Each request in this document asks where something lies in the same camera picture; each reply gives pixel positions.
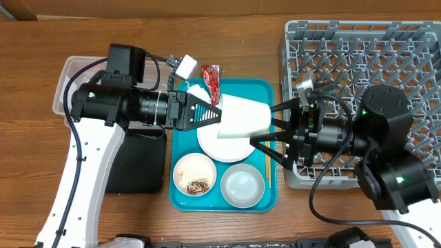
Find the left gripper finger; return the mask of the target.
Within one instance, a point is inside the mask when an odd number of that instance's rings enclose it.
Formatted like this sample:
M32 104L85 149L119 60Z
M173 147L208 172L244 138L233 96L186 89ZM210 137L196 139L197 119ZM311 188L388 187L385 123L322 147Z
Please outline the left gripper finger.
M185 115L188 119L220 119L222 111L203 99L187 93Z
M189 130L195 130L201 127L205 127L208 125L213 125L216 123L220 123L221 118L219 116L217 116L216 118L209 118L209 119L196 119L191 118L190 120L185 122L185 130L189 131Z

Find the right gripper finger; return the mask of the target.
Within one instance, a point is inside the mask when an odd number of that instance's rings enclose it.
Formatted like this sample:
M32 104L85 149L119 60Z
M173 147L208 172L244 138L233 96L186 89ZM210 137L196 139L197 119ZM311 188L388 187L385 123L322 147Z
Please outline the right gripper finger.
M299 118L300 118L300 99L293 98L291 100L285 101L281 104L270 107L271 113L279 112L283 110L290 110L290 117L288 121L279 120L276 118L271 119L271 124L279 127L282 130L292 130L298 128Z
M286 170L294 169L294 161L299 157L298 139L291 131L281 131L253 136L249 140L250 145L260 152L268 155L272 160L283 166ZM275 148L275 143L288 145L283 153Z

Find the wooden chopstick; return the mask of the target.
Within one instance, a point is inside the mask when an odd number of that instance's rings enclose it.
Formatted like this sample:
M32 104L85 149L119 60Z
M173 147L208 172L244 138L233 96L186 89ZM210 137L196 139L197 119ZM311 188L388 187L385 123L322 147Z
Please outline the wooden chopstick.
M265 146L268 147L269 141L265 141ZM270 157L265 154L265 178L269 180L270 177Z
M265 156L265 166L266 166L265 177L268 180L268 185L269 185L269 188L271 189L271 158L268 155Z

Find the white napkin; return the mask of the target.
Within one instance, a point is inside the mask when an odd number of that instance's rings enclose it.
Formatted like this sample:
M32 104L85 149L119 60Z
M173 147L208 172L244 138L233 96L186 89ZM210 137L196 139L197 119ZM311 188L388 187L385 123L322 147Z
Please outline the white napkin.
M211 98L209 93L199 84L188 85L187 93L192 94L207 103L211 103Z

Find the red snack wrapper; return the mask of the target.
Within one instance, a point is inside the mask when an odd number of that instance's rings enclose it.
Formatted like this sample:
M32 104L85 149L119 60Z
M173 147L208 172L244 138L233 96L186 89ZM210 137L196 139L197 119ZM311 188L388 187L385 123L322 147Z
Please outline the red snack wrapper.
M221 67L219 65L203 65L201 68L203 80L209 90L211 104L218 105L220 100Z

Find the pink round plate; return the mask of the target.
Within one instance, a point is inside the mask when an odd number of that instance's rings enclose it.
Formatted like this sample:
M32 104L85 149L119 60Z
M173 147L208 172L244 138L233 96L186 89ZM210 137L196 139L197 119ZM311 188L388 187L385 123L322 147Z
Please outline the pink round plate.
M201 149L216 161L234 163L250 156L255 148L249 138L219 138L219 124L197 129L197 139Z

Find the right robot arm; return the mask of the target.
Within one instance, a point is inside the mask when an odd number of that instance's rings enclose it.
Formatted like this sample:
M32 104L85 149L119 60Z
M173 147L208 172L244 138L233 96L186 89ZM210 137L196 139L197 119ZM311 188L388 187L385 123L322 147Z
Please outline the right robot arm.
M403 247L440 246L440 197L433 174L406 147L413 123L402 90L375 85L365 90L358 111L344 107L345 118L327 118L323 103L337 96L324 85L300 87L298 97L271 108L289 110L288 121L272 119L275 133L253 136L252 146L293 170L303 159L311 166L324 152L336 162L357 156L354 172L365 196L382 212L379 225L390 225Z

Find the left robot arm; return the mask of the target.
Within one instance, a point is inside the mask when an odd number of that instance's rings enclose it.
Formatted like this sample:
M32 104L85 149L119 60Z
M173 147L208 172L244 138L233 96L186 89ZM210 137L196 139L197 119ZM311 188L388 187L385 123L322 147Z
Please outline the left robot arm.
M148 58L150 53L142 48L112 44L104 70L75 91L64 89L70 149L37 247L98 246L99 213L108 176L132 121L187 131L221 120L217 107L187 92L141 89Z

